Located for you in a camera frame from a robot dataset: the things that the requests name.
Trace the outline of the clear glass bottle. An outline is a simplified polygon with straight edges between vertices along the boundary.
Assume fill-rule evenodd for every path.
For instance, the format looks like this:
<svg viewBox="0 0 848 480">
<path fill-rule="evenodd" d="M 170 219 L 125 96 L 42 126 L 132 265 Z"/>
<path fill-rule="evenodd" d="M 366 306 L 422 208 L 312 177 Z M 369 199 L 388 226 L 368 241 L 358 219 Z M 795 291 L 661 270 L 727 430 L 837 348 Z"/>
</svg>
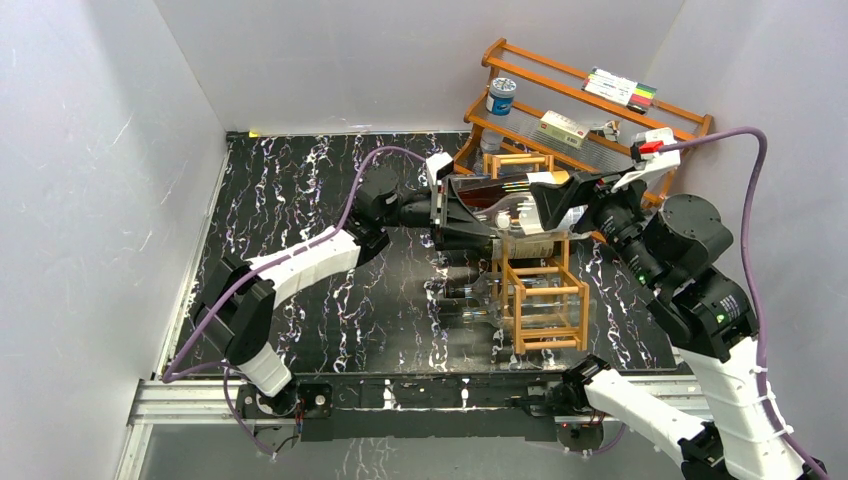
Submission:
<svg viewBox="0 0 848 480">
<path fill-rule="evenodd" d="M 539 211 L 530 196 L 503 198 L 495 205 L 474 213 L 477 220 L 487 226 L 491 234 L 511 240 L 583 240 L 592 233 L 577 233 L 575 225 L 587 207 L 578 206 L 568 210 L 558 226 L 545 230 Z"/>
</svg>

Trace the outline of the dark red wine bottle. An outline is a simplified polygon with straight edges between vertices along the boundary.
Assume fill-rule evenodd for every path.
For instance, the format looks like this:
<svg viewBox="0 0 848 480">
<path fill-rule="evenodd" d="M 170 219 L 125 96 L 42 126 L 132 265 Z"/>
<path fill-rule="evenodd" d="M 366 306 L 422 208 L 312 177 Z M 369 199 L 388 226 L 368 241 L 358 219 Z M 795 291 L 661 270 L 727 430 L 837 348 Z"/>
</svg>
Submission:
<svg viewBox="0 0 848 480">
<path fill-rule="evenodd" d="M 469 207 L 486 209 L 507 195 L 528 193 L 533 183 L 561 185 L 571 174 L 565 170 L 510 174 L 499 178 L 461 175 L 455 178 L 459 198 Z"/>
</svg>

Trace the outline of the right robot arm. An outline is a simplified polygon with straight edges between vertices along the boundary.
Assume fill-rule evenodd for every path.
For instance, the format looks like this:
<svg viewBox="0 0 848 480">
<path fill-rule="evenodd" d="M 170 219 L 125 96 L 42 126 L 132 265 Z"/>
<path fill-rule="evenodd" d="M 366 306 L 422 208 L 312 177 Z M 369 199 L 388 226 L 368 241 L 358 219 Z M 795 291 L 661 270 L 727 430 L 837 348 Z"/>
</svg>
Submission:
<svg viewBox="0 0 848 480">
<path fill-rule="evenodd" d="M 550 389 L 549 408 L 607 413 L 651 441 L 687 479 L 823 479 L 779 414 L 766 377 L 766 329 L 749 291 L 715 260 L 733 241 L 706 199 L 678 194 L 651 216 L 644 182 L 580 173 L 560 185 L 534 183 L 542 227 L 553 230 L 583 207 L 578 233 L 598 232 L 650 296 L 647 307 L 692 370 L 710 416 L 668 405 L 590 355 Z"/>
</svg>

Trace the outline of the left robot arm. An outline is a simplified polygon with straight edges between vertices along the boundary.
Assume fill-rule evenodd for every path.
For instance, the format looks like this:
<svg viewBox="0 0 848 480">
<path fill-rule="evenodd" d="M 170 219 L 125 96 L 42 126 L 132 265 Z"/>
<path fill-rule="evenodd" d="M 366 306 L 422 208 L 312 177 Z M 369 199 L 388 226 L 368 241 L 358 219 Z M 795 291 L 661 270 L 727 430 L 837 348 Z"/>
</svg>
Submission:
<svg viewBox="0 0 848 480">
<path fill-rule="evenodd" d="M 482 212 L 509 192 L 500 179 L 456 175 L 403 191 L 394 171 L 367 173 L 340 226 L 257 260 L 222 259 L 194 311 L 195 325 L 260 391 L 263 407 L 286 416 L 297 407 L 299 391 L 269 341 L 276 307 L 331 275 L 370 262 L 389 245 L 391 228 L 426 229 L 438 251 L 481 248 L 494 235 Z"/>
</svg>

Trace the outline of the green wine bottle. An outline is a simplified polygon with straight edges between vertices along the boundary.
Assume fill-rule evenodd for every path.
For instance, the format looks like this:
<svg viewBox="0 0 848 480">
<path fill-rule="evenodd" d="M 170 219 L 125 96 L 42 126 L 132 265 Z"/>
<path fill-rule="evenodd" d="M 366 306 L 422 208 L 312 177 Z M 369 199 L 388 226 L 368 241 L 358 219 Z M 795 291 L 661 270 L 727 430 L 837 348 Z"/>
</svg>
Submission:
<svg viewBox="0 0 848 480">
<path fill-rule="evenodd" d="M 482 248 L 480 257 L 498 260 L 506 255 L 508 260 L 546 259 L 560 255 L 569 246 L 570 241 L 565 239 L 505 240 L 494 238 Z"/>
</svg>

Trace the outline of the small clear plastic bottle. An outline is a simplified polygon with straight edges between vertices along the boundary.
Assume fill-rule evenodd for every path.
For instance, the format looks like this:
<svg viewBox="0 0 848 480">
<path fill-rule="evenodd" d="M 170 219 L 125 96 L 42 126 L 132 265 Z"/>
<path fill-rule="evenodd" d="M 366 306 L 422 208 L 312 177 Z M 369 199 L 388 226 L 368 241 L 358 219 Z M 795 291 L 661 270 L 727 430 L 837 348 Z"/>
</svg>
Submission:
<svg viewBox="0 0 848 480">
<path fill-rule="evenodd" d="M 492 129 L 484 129 L 479 140 L 479 152 L 482 155 L 499 154 L 502 150 L 504 136 Z"/>
</svg>

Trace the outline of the clear bottle lower rack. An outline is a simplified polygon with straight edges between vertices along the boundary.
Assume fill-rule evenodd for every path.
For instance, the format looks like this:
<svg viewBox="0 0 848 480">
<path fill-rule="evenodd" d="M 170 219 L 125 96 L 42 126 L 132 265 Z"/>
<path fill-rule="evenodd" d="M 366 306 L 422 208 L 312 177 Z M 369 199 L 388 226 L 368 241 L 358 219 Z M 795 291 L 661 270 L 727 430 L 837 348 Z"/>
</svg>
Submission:
<svg viewBox="0 0 848 480">
<path fill-rule="evenodd" d="M 527 289 L 559 288 L 562 281 L 552 275 L 520 277 L 522 285 Z M 502 279 L 489 273 L 480 275 L 473 283 L 459 285 L 449 281 L 441 291 L 441 297 L 446 300 L 465 301 L 467 306 L 493 307 L 501 304 L 500 293 Z M 528 310 L 550 310 L 578 307 L 581 297 L 578 294 L 545 294 L 528 296 L 522 301 L 522 308 Z"/>
</svg>

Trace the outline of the clear bottle rack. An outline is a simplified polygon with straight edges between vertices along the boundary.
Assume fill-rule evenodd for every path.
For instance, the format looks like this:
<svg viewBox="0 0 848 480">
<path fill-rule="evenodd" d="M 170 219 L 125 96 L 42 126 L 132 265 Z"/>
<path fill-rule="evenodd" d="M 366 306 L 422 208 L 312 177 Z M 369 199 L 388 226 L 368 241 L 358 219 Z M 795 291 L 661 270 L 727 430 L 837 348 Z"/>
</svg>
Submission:
<svg viewBox="0 0 848 480">
<path fill-rule="evenodd" d="M 559 288 L 562 281 L 552 275 L 520 277 L 522 285 L 527 289 Z M 441 297 L 446 300 L 465 301 L 467 306 L 493 307 L 501 304 L 500 293 L 502 279 L 489 273 L 480 275 L 473 283 L 459 285 L 449 281 L 441 291 Z M 545 294 L 528 296 L 522 301 L 522 308 L 528 310 L 550 310 L 578 307 L 581 297 L 578 294 Z"/>
<path fill-rule="evenodd" d="M 446 327 L 487 324 L 492 328 L 512 330 L 515 326 L 515 313 L 512 306 L 502 309 L 497 305 L 472 306 L 470 304 L 441 303 L 438 305 L 438 318 Z M 523 329 L 578 327 L 581 323 L 581 307 L 573 302 L 563 305 L 560 302 L 524 304 L 521 306 L 521 327 Z"/>
</svg>

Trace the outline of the light wooden wine rack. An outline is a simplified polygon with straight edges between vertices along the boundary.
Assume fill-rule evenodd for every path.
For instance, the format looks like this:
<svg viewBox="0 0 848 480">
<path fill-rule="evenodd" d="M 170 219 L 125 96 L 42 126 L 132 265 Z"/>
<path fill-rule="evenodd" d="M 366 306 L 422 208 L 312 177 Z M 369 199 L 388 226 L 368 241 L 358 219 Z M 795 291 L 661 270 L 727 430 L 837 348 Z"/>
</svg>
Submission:
<svg viewBox="0 0 848 480">
<path fill-rule="evenodd" d="M 569 268 L 568 227 L 542 229 L 527 187 L 560 186 L 570 174 L 540 153 L 486 154 L 483 172 L 507 194 L 483 214 L 494 230 L 491 297 L 514 351 L 588 349 L 588 285 Z"/>
</svg>

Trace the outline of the clear bottle bottom rack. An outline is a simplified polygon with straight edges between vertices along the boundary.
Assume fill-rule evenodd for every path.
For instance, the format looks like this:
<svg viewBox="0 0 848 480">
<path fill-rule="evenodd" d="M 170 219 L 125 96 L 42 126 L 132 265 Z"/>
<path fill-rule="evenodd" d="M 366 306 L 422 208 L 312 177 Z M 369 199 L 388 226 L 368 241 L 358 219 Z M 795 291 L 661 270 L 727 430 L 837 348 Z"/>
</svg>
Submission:
<svg viewBox="0 0 848 480">
<path fill-rule="evenodd" d="M 446 327 L 487 324 L 492 328 L 512 330 L 515 326 L 515 313 L 512 306 L 502 309 L 497 305 L 472 306 L 470 304 L 441 303 L 438 305 L 438 318 Z M 523 329 L 578 327 L 581 323 L 581 307 L 573 302 L 563 305 L 560 302 L 524 304 L 521 306 L 521 327 Z"/>
</svg>

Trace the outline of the green white box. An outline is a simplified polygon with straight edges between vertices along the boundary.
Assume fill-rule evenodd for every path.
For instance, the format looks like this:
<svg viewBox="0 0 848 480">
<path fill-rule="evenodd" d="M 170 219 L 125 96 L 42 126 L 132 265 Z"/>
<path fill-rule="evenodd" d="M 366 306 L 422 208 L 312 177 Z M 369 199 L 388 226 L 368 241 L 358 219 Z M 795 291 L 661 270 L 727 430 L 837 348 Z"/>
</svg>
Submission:
<svg viewBox="0 0 848 480">
<path fill-rule="evenodd" d="M 581 148 L 590 129 L 567 116 L 548 110 L 539 119 L 536 131 L 573 148 Z"/>
</svg>

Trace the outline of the orange wooden shelf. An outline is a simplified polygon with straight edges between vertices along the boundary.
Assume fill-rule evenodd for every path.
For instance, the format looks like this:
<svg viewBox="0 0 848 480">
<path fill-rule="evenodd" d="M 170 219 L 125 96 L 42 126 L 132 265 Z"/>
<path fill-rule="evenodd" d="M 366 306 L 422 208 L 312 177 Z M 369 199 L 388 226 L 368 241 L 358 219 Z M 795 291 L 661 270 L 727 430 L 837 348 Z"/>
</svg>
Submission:
<svg viewBox="0 0 848 480">
<path fill-rule="evenodd" d="M 643 112 L 587 92 L 589 72 L 504 38 L 485 50 L 481 65 L 490 80 L 514 81 L 517 92 L 506 115 L 488 109 L 486 91 L 468 107 L 464 121 L 471 133 L 455 156 L 462 173 L 481 167 L 484 147 L 515 154 L 539 152 L 552 157 L 557 168 L 618 170 L 631 161 L 635 134 L 668 127 L 676 140 L 684 141 L 704 136 L 714 126 L 711 115 L 662 101 L 646 86 L 637 92 Z"/>
</svg>

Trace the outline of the blue white jar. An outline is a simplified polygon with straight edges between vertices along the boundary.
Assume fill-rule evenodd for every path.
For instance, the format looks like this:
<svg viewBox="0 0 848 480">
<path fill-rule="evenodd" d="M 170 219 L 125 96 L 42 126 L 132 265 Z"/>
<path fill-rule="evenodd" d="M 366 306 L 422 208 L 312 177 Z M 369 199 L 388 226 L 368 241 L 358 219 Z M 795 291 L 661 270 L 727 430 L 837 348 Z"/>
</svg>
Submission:
<svg viewBox="0 0 848 480">
<path fill-rule="evenodd" d="M 512 104 L 517 90 L 514 80 L 506 77 L 497 77 L 488 85 L 485 108 L 496 116 L 506 116 L 512 109 Z"/>
</svg>

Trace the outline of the marker pen pack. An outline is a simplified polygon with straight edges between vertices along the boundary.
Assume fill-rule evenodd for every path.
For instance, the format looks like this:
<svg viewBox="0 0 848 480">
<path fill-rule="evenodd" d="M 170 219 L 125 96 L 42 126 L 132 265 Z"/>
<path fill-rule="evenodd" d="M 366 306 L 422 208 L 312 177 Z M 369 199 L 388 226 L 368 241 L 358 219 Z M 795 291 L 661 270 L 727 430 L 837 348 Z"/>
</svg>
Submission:
<svg viewBox="0 0 848 480">
<path fill-rule="evenodd" d="M 584 79 L 581 89 L 639 114 L 654 105 L 654 87 L 594 67 Z"/>
</svg>

